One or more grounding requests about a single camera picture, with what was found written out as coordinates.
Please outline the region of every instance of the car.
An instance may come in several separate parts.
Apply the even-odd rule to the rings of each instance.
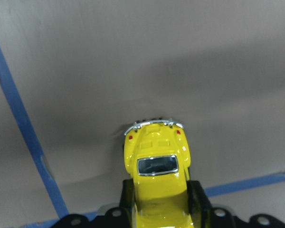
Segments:
[[[183,125],[143,121],[124,135],[124,165],[134,185],[132,226],[193,227],[187,194],[191,158]]]

